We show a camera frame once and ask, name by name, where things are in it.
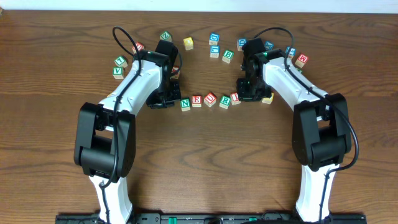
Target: wood grain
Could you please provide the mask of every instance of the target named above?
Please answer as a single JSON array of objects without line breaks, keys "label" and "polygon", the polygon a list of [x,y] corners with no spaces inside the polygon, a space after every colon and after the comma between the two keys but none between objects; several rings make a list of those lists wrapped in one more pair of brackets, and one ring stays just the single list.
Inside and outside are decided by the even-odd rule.
[{"label": "wood grain", "polygon": [[[363,212],[368,223],[398,221],[397,15],[4,11],[1,223],[53,223],[59,213],[99,209],[91,182],[72,158],[80,107],[119,85],[111,69],[125,53],[112,38],[113,26],[152,50],[159,34],[169,31],[183,55],[183,96],[212,91],[219,97],[234,91],[244,75],[237,38],[289,28],[297,50],[310,58],[304,75],[345,95],[360,140],[358,163],[336,176],[330,210]],[[210,32],[221,35],[222,51],[236,52],[231,64],[210,58]],[[194,50],[184,51],[186,37],[193,38]],[[282,32],[262,38],[283,49],[289,44]],[[241,103],[228,110],[143,107],[136,130],[137,156],[128,176],[136,207],[254,213],[295,205],[301,167],[290,144],[292,112],[278,94],[271,105]]]}]

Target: wooden table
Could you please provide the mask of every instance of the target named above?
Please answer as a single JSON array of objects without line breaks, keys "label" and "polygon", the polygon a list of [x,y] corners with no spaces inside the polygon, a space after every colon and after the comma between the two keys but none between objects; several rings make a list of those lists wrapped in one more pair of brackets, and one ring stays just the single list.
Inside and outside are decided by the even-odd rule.
[{"label": "wooden table", "polygon": [[[73,148],[82,104],[99,102],[120,83],[111,74],[113,60],[126,54],[113,40],[113,26],[150,50],[168,30],[183,55],[186,97],[230,94],[244,76],[237,38],[266,27],[290,29],[298,52],[310,58],[303,74],[346,97],[360,140],[357,164],[335,177],[330,210],[396,223],[397,15],[60,11],[4,11],[0,18],[1,223],[53,223],[59,213],[99,209],[92,183],[73,163]],[[221,51],[235,51],[231,64],[210,58],[210,32],[221,35]],[[184,50],[186,37],[193,38],[193,50]],[[290,43],[283,32],[262,38],[282,49]],[[301,179],[292,118],[278,94],[271,105],[228,110],[144,106],[130,199],[136,208],[164,213],[291,210]],[[352,157],[353,150],[344,164]]]}]

